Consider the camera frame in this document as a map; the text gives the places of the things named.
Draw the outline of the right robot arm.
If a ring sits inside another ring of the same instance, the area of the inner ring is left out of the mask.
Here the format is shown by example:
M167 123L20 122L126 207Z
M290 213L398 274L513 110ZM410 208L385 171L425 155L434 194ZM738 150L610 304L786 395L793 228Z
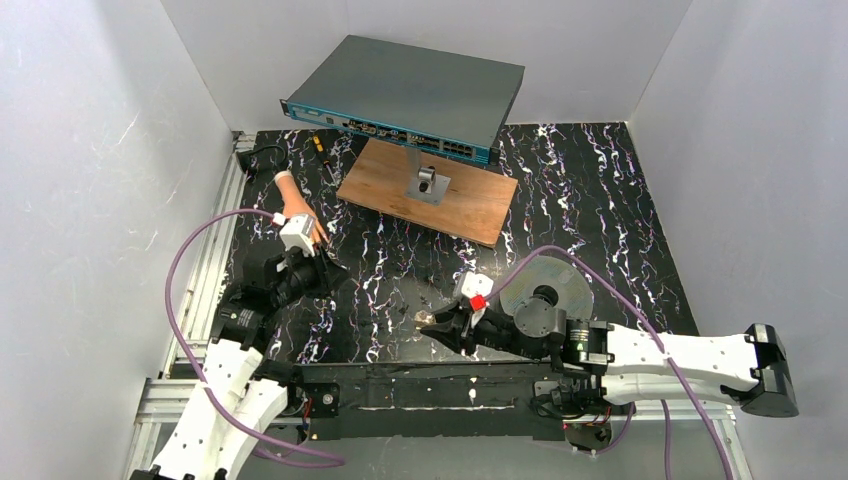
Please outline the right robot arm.
M561 375L546 387L542 405L565 417L642 400L693 399L735 405L761 417L799 414L785 348L773 326L701 337L645 331L572 318L536 294L513 313L484 307L483 299L456 300L420 327L458 354L477 347L547 360Z

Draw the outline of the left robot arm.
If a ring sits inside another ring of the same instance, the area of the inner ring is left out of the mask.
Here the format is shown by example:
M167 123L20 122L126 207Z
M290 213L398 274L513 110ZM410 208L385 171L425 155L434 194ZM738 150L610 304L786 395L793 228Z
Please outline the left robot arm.
M236 478L302 387L298 367L265 357L275 317L301 299L330 297L349 278L321 247L246 258L216 307L198 382L174 431L131 478Z

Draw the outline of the nail polish bottle white cap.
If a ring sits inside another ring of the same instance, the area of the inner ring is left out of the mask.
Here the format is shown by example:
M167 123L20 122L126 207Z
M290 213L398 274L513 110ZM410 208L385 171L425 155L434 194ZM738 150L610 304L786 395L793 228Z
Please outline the nail polish bottle white cap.
M414 325L415 325L415 328L418 329L418 330L423 329L427 326L431 326L435 323L436 323L435 317L431 312L427 312L427 311L422 310L422 311L418 311L414 315Z

